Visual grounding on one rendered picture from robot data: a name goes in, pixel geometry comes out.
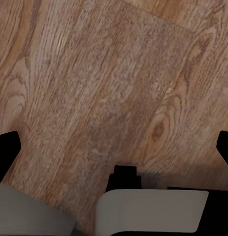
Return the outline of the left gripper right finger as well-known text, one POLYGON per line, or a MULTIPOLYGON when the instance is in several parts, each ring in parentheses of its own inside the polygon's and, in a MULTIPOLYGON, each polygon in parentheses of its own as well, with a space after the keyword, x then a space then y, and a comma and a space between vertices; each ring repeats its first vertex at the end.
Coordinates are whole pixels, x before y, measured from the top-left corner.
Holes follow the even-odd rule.
POLYGON ((227 131, 221 131, 219 133, 216 148, 221 154, 221 156, 223 157, 223 159, 228 164, 228 132, 227 131))

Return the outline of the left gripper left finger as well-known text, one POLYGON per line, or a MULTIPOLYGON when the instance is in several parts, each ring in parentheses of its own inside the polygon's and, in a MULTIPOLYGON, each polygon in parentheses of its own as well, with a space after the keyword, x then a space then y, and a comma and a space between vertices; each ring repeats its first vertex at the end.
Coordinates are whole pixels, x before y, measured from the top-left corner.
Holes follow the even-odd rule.
POLYGON ((21 150, 17 131, 0 134, 0 183, 21 150))

